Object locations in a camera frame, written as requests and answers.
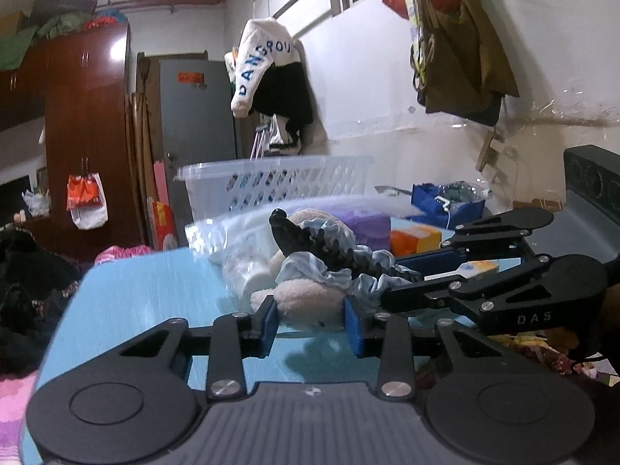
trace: white plastic basket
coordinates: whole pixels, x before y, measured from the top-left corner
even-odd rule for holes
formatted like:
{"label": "white plastic basket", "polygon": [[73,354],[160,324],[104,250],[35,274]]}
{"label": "white plastic basket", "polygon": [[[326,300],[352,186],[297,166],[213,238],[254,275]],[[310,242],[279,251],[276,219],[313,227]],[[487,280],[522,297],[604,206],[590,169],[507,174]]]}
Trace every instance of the white plastic basket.
{"label": "white plastic basket", "polygon": [[302,155],[194,164],[179,169],[194,221],[285,199],[363,194],[373,157]]}

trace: black clothes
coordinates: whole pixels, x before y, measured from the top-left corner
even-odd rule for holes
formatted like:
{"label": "black clothes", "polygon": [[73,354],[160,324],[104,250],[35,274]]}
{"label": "black clothes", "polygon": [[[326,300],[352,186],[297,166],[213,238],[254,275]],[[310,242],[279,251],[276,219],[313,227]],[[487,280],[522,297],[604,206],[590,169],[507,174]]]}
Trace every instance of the black clothes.
{"label": "black clothes", "polygon": [[314,121],[302,64],[293,62],[269,67],[256,88],[252,109],[268,116],[278,114],[287,117],[286,132],[296,145],[303,126]]}
{"label": "black clothes", "polygon": [[0,232],[0,374],[38,368],[81,277],[27,231]]}

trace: red sticker on door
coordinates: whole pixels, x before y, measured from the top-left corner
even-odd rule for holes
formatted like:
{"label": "red sticker on door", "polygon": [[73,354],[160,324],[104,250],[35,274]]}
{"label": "red sticker on door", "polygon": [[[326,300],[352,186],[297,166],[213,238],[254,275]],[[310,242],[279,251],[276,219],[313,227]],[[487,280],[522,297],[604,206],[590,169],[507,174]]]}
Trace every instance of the red sticker on door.
{"label": "red sticker on door", "polygon": [[205,83],[205,74],[199,72],[179,72],[179,83]]}

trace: pile of clothes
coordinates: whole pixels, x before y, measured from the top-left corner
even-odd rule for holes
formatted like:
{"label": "pile of clothes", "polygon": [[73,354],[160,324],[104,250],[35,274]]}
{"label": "pile of clothes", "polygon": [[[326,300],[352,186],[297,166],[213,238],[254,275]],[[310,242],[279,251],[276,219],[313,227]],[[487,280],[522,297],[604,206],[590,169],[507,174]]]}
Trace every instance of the pile of clothes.
{"label": "pile of clothes", "polygon": [[42,249],[28,231],[0,232],[0,375],[38,368],[82,277],[80,267]]}

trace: pink plush fabric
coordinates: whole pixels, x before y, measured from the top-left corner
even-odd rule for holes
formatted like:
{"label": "pink plush fabric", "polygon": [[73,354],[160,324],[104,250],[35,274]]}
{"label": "pink plush fabric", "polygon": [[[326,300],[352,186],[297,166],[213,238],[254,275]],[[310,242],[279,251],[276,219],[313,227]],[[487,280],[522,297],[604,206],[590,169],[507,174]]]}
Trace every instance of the pink plush fabric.
{"label": "pink plush fabric", "polygon": [[0,465],[19,464],[19,436],[36,374],[0,379]]}
{"label": "pink plush fabric", "polygon": [[110,248],[102,251],[95,259],[95,266],[104,262],[112,262],[119,258],[140,257],[141,255],[149,255],[155,253],[150,246],[139,245],[133,248],[121,248],[120,246],[110,246]]}

